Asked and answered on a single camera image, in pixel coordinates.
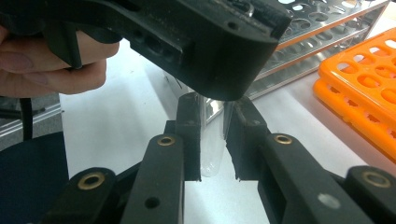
gray floor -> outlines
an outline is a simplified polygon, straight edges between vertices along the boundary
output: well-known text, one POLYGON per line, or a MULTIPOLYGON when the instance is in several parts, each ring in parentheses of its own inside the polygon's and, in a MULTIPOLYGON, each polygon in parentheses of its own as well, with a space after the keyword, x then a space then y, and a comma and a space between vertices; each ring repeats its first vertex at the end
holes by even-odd
MULTIPOLYGON (((59 95, 57 93, 54 93, 43 97, 33 98, 32 108, 33 110, 42 109, 49 105, 55 105, 57 103, 59 103, 59 95)), ((12 120, 8 120, 8 119, 0 119, 0 127, 11 121, 12 120)), ((61 132, 62 130, 63 130, 62 118, 61 118, 61 114, 58 114, 54 117, 45 119, 43 121, 34 124, 33 137, 38 137, 49 133, 57 133, 57 132, 61 132)), ((22 130, 0 137, 0 150, 18 144, 19 142, 22 141, 22 138, 23 138, 22 130)))

transparent tube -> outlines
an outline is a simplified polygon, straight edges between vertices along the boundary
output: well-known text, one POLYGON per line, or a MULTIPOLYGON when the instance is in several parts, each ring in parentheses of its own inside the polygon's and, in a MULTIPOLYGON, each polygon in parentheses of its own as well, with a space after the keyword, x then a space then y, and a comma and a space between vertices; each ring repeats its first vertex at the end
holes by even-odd
POLYGON ((224 102, 201 99, 201 175, 210 177, 219 172, 226 145, 224 102))

fingernail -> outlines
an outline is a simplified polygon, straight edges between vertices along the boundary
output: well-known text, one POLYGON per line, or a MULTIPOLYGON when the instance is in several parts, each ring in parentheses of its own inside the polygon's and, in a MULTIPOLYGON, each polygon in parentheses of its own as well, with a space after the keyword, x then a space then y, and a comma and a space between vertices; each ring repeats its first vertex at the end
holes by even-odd
POLYGON ((21 71, 33 67, 32 61, 21 53, 1 52, 0 68, 7 71, 21 71))
POLYGON ((47 76, 41 73, 29 73, 29 74, 23 74, 23 77, 34 82, 37 84, 41 85, 47 85, 49 83, 47 76))

black cable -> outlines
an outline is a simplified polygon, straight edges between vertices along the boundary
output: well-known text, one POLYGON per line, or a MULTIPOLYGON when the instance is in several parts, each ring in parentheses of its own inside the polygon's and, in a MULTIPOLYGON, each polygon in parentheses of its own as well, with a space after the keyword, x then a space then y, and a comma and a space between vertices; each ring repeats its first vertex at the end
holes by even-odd
POLYGON ((21 119, 23 126, 23 141, 30 140, 33 137, 33 109, 30 98, 21 98, 21 119))

dark blue fabric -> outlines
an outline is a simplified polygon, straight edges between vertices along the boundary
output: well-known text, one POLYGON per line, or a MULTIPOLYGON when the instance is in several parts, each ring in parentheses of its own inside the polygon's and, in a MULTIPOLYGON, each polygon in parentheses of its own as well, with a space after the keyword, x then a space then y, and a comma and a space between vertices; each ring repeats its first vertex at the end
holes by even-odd
POLYGON ((0 223, 37 223, 68 179, 63 133, 0 151, 0 223))

